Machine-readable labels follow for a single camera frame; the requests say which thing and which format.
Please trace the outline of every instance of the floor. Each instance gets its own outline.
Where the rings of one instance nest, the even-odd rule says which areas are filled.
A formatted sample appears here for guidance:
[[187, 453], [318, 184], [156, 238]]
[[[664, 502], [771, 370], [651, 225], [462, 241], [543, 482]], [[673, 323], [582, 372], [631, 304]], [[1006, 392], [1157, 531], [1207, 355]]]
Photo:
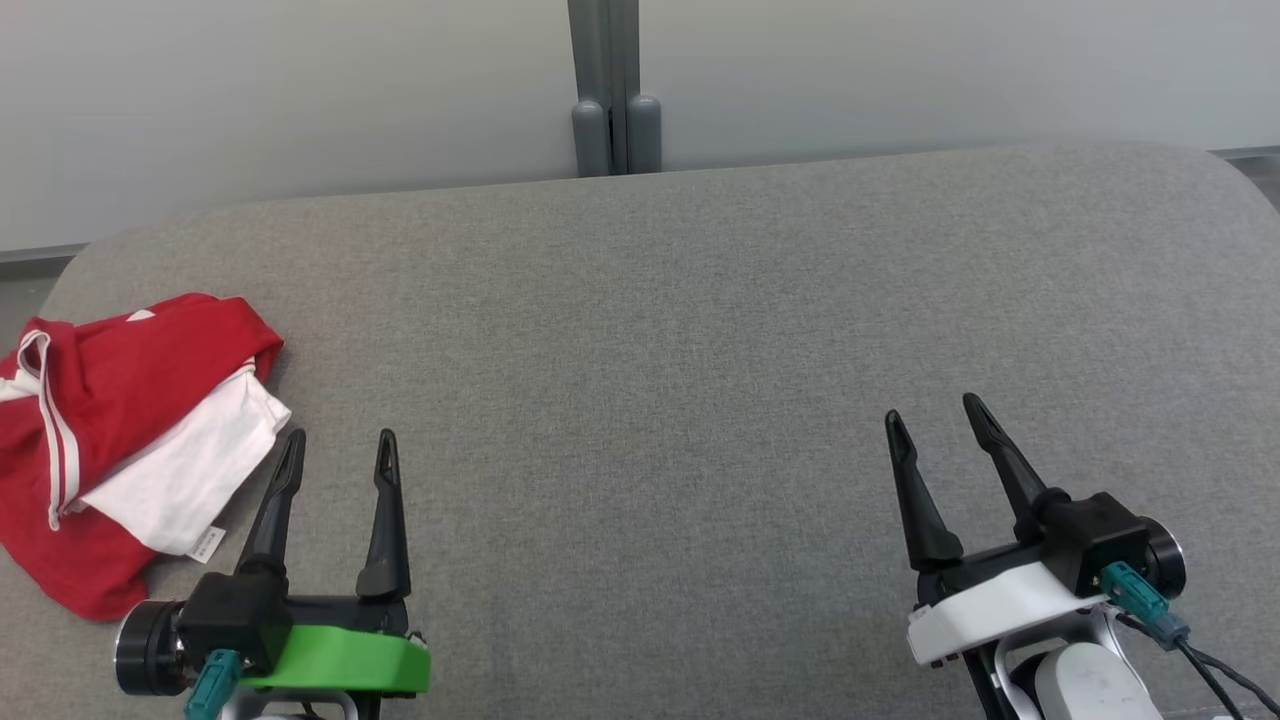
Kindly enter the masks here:
[[[1280, 156], [1229, 160], [1280, 209]], [[0, 263], [0, 354], [17, 345], [27, 319], [40, 313], [45, 297], [69, 260]]]
[[18, 334], [58, 282], [70, 259], [0, 263], [0, 355], [18, 345]]

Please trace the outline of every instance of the red shirt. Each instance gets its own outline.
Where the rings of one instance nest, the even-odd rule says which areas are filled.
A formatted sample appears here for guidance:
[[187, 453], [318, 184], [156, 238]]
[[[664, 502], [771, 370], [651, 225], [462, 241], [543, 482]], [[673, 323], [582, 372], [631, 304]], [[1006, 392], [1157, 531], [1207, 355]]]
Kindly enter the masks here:
[[239, 297], [183, 295], [81, 327], [33, 318], [0, 361], [0, 544], [40, 588], [88, 620], [146, 598], [156, 552], [81, 493], [284, 342]]

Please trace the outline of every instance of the black cable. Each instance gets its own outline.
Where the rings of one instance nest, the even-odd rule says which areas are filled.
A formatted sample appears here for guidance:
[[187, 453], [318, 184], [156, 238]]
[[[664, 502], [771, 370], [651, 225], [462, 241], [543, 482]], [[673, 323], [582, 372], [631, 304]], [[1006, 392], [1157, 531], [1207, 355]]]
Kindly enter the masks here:
[[1251, 680], [1251, 679], [1245, 678], [1244, 675], [1236, 673], [1234, 667], [1231, 667], [1226, 662], [1222, 662], [1221, 660], [1213, 657], [1212, 655], [1210, 655], [1210, 653], [1207, 653], [1207, 652], [1204, 652], [1202, 650], [1196, 650], [1193, 647], [1192, 652], [1194, 652], [1196, 657], [1198, 657], [1201, 660], [1201, 662], [1203, 662], [1204, 665], [1208, 665], [1210, 667], [1216, 669], [1217, 671], [1220, 671], [1224, 675], [1226, 675], [1233, 683], [1235, 683], [1235, 684], [1240, 685], [1242, 688], [1249, 691], [1251, 693], [1258, 696], [1258, 702], [1261, 702], [1263, 706], [1266, 706], [1266, 708], [1270, 710], [1272, 715], [1275, 715], [1276, 717], [1280, 717], [1280, 703], [1277, 703], [1276, 701], [1271, 700], [1271, 696], [1268, 696], [1266, 691], [1263, 691], [1261, 687], [1258, 687], [1257, 683], [1254, 683], [1253, 680]]
[[306, 701], [302, 701], [302, 715], [294, 715], [293, 717], [297, 720], [324, 720], [324, 717], [316, 715], [315, 708]]
[[[1129, 615], [1128, 612], [1121, 612], [1116, 615], [1116, 620], [1120, 620], [1120, 623], [1123, 623], [1124, 625], [1128, 625], [1134, 630], [1138, 630], [1139, 633], [1147, 635], [1148, 638], [1151, 637], [1151, 633], [1147, 632], [1147, 626], [1143, 625], [1133, 615]], [[1192, 652], [1196, 653], [1196, 657], [1199, 659], [1201, 662], [1222, 673], [1233, 683], [1240, 685], [1242, 688], [1257, 696], [1258, 702], [1261, 702], [1263, 707], [1271, 711], [1271, 714], [1275, 715], [1276, 717], [1280, 717], [1280, 702], [1271, 700], [1271, 696], [1268, 696], [1267, 692], [1262, 689], [1261, 685], [1242, 675], [1235, 667], [1231, 667], [1226, 662], [1222, 662], [1221, 660], [1213, 657], [1212, 655], [1204, 652], [1203, 650], [1199, 650], [1192, 646], [1190, 643], [1187, 643], [1187, 647], [1189, 647]]]
[[1192, 651], [1192, 646], [1187, 644], [1187, 638], [1178, 638], [1176, 641], [1174, 641], [1174, 646], [1178, 647], [1178, 650], [1180, 650], [1183, 655], [1187, 656], [1187, 660], [1192, 664], [1192, 667], [1194, 667], [1196, 671], [1199, 673], [1199, 676], [1208, 685], [1208, 689], [1213, 691], [1213, 694], [1217, 696], [1217, 700], [1222, 701], [1222, 707], [1225, 707], [1226, 711], [1231, 714], [1231, 719], [1244, 720], [1244, 715], [1240, 715], [1240, 708], [1235, 706], [1235, 701], [1231, 700], [1231, 696], [1226, 694], [1226, 688], [1224, 688], [1222, 683], [1219, 683], [1217, 678], [1215, 678], [1213, 674], [1208, 671], [1208, 667], [1206, 667], [1204, 664], [1201, 662], [1201, 659], [1196, 657], [1196, 652]]

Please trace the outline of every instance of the folded clothes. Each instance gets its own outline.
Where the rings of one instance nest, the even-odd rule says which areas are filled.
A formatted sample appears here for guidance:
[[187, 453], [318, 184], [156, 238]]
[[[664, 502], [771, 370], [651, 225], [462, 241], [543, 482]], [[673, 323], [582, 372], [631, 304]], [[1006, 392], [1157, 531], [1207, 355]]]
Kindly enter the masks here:
[[0, 544], [77, 615], [123, 618], [288, 419], [260, 384], [283, 345], [238, 297], [32, 319], [0, 361]]

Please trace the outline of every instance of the gray cushion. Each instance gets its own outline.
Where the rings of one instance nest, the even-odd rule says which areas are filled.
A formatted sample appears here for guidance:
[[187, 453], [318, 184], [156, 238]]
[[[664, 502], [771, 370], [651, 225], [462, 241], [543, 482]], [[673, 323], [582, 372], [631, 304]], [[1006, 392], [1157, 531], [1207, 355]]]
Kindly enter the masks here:
[[[960, 396], [1050, 483], [1187, 551], [1204, 650], [1280, 679], [1280, 217], [1146, 145], [955, 151], [289, 200], [88, 247], [46, 316], [243, 295], [310, 434], [296, 592], [353, 588], [379, 428], [406, 474], [434, 689], [389, 717], [979, 717], [916, 667], [882, 419], [969, 550], [1011, 512]], [[229, 570], [264, 487], [228, 510]], [[14, 717], [175, 717], [114, 685], [113, 626], [0, 561]], [[1170, 716], [1215, 703], [1125, 630]]]

